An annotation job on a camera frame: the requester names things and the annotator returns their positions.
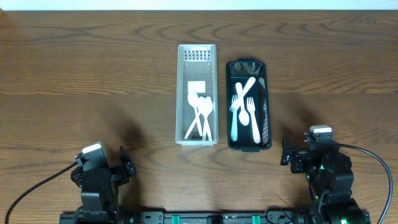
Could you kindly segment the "white fork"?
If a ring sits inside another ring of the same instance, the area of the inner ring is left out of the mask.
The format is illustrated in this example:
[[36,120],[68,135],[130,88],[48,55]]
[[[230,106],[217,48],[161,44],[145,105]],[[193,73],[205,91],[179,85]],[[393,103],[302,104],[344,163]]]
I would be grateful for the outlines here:
[[251,124],[252,124],[252,137],[253,141],[256,144],[259,144],[261,142],[261,137],[259,133],[259,128],[257,126],[257,121],[256,121],[256,116],[255,116],[255,104],[253,97],[248,97],[247,98],[247,103],[246,103],[247,109],[249,111],[249,114],[251,116]]
[[236,111],[240,107],[240,101],[243,100],[245,97],[246,93],[251,89],[253,84],[256,82],[255,77],[250,77],[248,81],[246,82],[242,92],[238,95],[238,97],[234,100],[234,102],[231,104],[229,110],[230,111]]

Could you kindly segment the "pale green plastic fork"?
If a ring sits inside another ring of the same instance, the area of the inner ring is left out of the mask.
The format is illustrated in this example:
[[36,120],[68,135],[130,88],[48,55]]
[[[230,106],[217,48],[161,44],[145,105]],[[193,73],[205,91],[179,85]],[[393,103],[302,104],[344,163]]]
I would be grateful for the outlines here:
[[238,116],[237,109],[232,110],[233,118],[231,122],[231,140],[233,142],[238,140]]

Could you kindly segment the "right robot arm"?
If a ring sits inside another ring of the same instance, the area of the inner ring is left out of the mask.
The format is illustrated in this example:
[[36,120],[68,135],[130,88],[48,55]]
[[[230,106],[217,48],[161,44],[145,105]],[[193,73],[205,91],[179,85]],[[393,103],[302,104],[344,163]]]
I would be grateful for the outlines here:
[[312,204],[293,214],[294,223],[371,223],[369,212],[351,197],[354,174],[349,156],[329,135],[306,134],[308,147],[282,138],[280,164],[293,174],[306,174]]

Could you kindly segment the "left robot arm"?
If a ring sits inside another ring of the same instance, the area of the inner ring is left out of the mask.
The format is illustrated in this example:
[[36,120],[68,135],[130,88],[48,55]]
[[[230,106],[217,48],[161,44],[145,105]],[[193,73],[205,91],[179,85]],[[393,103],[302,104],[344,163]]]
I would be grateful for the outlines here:
[[119,164],[110,167],[101,144],[82,150],[75,158],[78,167],[71,180],[81,188],[82,206],[73,215],[73,223],[129,223],[131,214],[119,208],[119,186],[136,175],[129,154],[119,148]]

